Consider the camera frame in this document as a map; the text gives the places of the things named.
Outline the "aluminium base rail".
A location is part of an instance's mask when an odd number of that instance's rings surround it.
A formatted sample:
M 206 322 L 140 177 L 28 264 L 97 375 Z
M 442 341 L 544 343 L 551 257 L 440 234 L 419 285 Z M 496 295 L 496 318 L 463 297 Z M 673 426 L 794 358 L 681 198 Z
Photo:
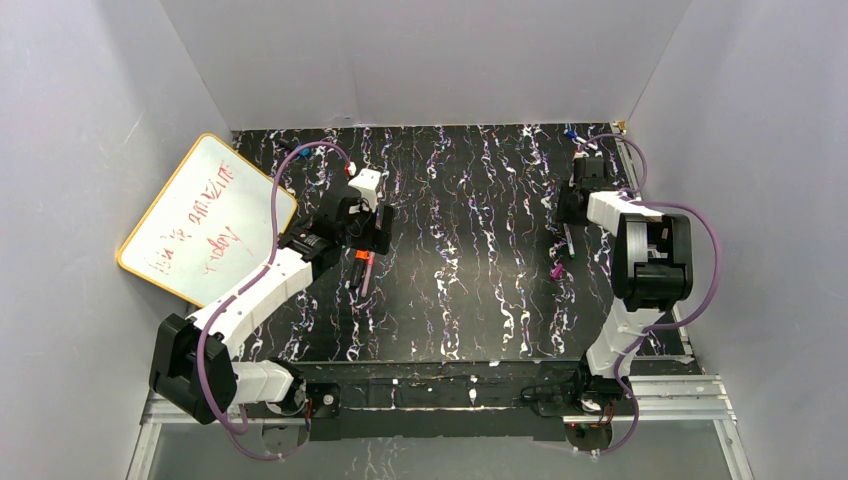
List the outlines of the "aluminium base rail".
M 317 399 L 315 418 L 338 418 L 353 413 L 514 413 L 561 418 L 566 422 L 596 420 L 561 396 L 544 402 L 529 400 L 538 381 L 527 377 L 485 378 L 452 376 L 441 378 L 401 378 L 349 380 L 340 383 L 335 405 Z M 638 400 L 640 415 L 646 420 L 724 420 L 735 414 L 718 376 L 671 375 L 637 376 L 631 389 Z

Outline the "yellow framed whiteboard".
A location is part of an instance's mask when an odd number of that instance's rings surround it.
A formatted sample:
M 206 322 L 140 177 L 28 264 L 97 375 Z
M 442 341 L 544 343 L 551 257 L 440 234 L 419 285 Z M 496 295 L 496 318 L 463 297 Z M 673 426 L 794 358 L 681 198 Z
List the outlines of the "yellow framed whiteboard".
M 117 254 L 126 271 L 203 307 L 270 254 L 295 197 L 213 134 L 190 148 Z

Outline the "blue capped white marker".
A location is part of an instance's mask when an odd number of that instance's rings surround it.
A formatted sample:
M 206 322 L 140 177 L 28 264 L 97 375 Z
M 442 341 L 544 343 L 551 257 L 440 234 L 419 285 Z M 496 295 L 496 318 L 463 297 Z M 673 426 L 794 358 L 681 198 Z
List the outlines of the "blue capped white marker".
M 565 131 L 565 134 L 566 134 L 566 136 L 567 136 L 568 138 L 572 139 L 572 140 L 573 140 L 573 141 L 575 141 L 577 144 L 581 145 L 583 149 L 591 149 L 591 150 L 594 150 L 594 151 L 597 151 L 597 150 L 598 150 L 598 147 L 597 147 L 597 144 L 596 144 L 596 143 L 589 142 L 587 139 L 585 139 L 585 138 L 581 137 L 581 136 L 580 136 L 580 135 L 579 135 L 576 131 L 574 131 L 574 130 L 566 130 L 566 131 Z

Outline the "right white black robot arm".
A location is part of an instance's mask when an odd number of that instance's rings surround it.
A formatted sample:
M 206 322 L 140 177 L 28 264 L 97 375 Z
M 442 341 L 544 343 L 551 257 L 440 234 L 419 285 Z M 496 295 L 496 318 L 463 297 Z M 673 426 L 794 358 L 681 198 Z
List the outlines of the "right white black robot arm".
M 691 222 L 685 215 L 634 204 L 612 189 L 602 158 L 582 154 L 574 156 L 572 177 L 561 185 L 556 218 L 567 225 L 597 225 L 615 239 L 614 301 L 572 378 L 575 405 L 595 412 L 623 398 L 648 328 L 689 297 Z

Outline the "green tipped white marker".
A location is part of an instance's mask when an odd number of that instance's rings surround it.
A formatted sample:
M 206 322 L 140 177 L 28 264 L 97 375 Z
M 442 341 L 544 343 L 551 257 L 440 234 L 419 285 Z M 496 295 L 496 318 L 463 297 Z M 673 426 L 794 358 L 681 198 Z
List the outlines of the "green tipped white marker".
M 567 224 L 563 224 L 562 227 L 563 227 L 563 233 L 564 233 L 564 237 L 565 237 L 565 241 L 566 241 L 566 245 L 567 245 L 567 249 L 568 249 L 569 259 L 574 260 L 576 258 L 576 252 L 575 252 L 574 241 L 572 239 L 572 235 L 571 235 L 569 226 Z

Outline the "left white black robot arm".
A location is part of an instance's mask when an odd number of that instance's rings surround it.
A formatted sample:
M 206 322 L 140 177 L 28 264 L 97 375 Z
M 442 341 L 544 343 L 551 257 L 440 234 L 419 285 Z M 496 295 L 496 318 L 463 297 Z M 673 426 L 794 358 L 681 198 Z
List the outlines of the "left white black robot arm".
M 160 324 L 150 389 L 198 423 L 223 421 L 234 405 L 275 403 L 298 414 L 307 402 L 302 374 L 282 360 L 234 361 L 238 348 L 287 300 L 334 268 L 347 249 L 388 254 L 394 206 L 371 205 L 345 188 L 279 234 L 273 254 L 211 304 Z

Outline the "pink marker pen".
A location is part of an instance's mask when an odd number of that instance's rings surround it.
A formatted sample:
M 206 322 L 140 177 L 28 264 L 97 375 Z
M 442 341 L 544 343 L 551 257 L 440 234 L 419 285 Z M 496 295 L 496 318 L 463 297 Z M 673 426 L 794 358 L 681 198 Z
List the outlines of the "pink marker pen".
M 360 294 L 362 296 L 366 295 L 367 291 L 368 291 L 368 287 L 369 287 L 369 283 L 370 283 L 370 279 L 371 279 L 371 275 L 372 275 L 372 270 L 373 270 L 374 257 L 375 257 L 375 253 L 370 252 L 367 263 L 366 263 L 362 284 L 361 284 L 361 287 L 360 287 Z

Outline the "blue black marker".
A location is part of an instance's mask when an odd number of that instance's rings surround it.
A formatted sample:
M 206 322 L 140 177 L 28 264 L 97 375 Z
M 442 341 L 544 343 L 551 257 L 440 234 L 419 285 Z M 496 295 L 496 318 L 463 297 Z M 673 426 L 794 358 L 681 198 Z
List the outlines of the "blue black marker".
M 301 144 L 295 144 L 286 140 L 277 140 L 276 146 L 281 150 L 284 156 L 296 153 L 299 157 L 309 159 L 312 157 L 312 149 L 303 147 Z

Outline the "orange black marker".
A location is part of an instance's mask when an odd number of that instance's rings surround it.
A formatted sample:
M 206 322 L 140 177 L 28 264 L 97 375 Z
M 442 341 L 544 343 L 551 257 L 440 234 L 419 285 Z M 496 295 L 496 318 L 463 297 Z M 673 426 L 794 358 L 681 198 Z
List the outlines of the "orange black marker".
M 350 290 L 356 290 L 362 284 L 364 279 L 365 270 L 367 267 L 367 260 L 361 258 L 355 258 L 351 269 L 349 271 L 349 277 L 347 281 L 347 288 Z

